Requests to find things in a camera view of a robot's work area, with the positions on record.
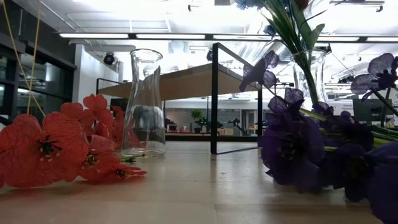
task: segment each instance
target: glass vase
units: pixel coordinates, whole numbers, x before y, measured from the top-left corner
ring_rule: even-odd
[[[293,64],[294,85],[304,94],[302,107],[311,110],[313,99],[328,103],[328,97],[323,84],[323,67],[325,65],[326,53],[323,50],[308,50],[293,54],[290,61]]]
[[[161,156],[165,153],[165,120],[160,99],[159,60],[149,49],[131,53],[132,87],[124,119],[123,156]]]

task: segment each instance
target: wooden table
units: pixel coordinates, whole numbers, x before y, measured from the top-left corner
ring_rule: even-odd
[[[255,145],[220,142],[218,150]],[[341,190],[298,194],[273,183],[258,150],[211,156],[208,142],[168,142],[165,157],[136,165],[148,171],[144,180],[1,189],[0,223],[381,223],[366,203],[346,203]]]

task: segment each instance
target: potted plant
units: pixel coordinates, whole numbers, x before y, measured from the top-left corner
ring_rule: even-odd
[[[200,121],[202,119],[203,114],[202,114],[201,110],[193,110],[191,112],[191,117],[195,120],[196,124],[198,124],[198,121]],[[199,134],[201,128],[195,128],[194,130],[195,130],[195,133]]]

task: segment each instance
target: white ceiling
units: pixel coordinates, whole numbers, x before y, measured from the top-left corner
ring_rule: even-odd
[[[32,14],[37,14],[38,0],[14,0]],[[214,6],[215,0],[41,0],[42,20],[62,32],[173,32],[173,33],[217,33],[260,34],[267,24],[255,9],[240,11],[235,4]],[[307,14],[315,15],[324,9],[326,13],[310,21],[311,26],[324,22],[324,34],[335,35],[398,35],[398,0],[384,0],[384,9],[378,5],[339,5],[332,7],[330,0],[312,0]],[[92,41],[92,45],[135,45],[137,48],[158,50],[165,57],[168,69],[178,66],[191,67],[207,63],[206,52],[187,53],[186,56],[169,53],[169,41],[106,40]],[[189,41],[188,45],[211,47],[212,42]],[[264,43],[225,42],[225,46],[242,55],[250,63],[266,52]],[[332,44],[333,54],[326,58],[325,81],[337,82],[348,74],[365,72],[368,62],[385,52],[398,53],[397,44]],[[233,63],[240,71],[241,65]],[[287,75],[289,69],[283,65],[280,80],[292,82]]]

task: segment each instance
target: ceiling light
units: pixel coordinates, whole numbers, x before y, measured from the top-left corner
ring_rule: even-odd
[[[86,34],[86,33],[69,33],[60,34],[63,38],[70,39],[128,39],[128,34]]]
[[[272,40],[269,35],[214,35],[217,40]]]
[[[204,34],[137,34],[138,39],[185,39],[185,40],[202,40]]]
[[[333,37],[333,36],[323,36],[319,37],[318,41],[321,42],[357,42],[359,37]]]
[[[368,37],[367,42],[398,42],[398,37]]]

